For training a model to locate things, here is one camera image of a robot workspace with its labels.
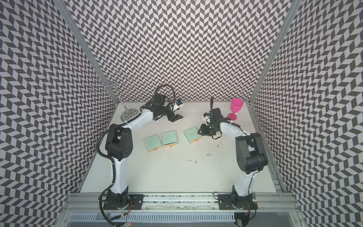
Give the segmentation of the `mint green drawer jewelry box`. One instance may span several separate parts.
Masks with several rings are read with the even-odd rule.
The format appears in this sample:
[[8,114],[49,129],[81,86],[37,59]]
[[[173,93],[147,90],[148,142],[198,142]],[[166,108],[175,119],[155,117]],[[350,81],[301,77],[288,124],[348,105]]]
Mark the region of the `mint green drawer jewelry box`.
[[198,134],[198,130],[196,127],[187,129],[183,133],[184,133],[184,136],[186,137],[187,141],[189,142],[189,144],[192,144],[201,139],[201,135]]

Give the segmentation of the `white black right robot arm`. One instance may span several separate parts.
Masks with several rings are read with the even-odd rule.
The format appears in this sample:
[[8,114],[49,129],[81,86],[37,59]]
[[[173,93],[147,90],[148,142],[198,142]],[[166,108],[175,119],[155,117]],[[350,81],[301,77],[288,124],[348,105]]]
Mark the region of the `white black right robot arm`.
[[198,130],[199,135],[214,138],[220,133],[221,136],[226,135],[235,142],[236,161],[242,171],[242,177],[232,186],[227,202],[238,210],[257,209],[252,187],[256,176],[268,165],[262,136],[257,132],[244,131],[231,118],[223,117],[219,108],[211,108],[209,112],[204,113],[203,121],[204,124]]

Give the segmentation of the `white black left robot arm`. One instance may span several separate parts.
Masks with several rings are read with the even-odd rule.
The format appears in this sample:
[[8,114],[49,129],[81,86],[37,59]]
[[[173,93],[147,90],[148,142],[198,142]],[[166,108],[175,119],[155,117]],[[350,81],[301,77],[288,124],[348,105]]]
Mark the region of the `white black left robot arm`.
[[133,133],[145,124],[167,116],[170,122],[182,119],[175,111],[183,106],[181,99],[170,101],[165,105],[165,95],[155,94],[150,101],[140,107],[130,119],[121,124],[112,124],[97,140],[97,153],[111,161],[112,182],[99,197],[100,207],[105,210],[124,210],[130,208],[127,184],[128,158],[133,151]]

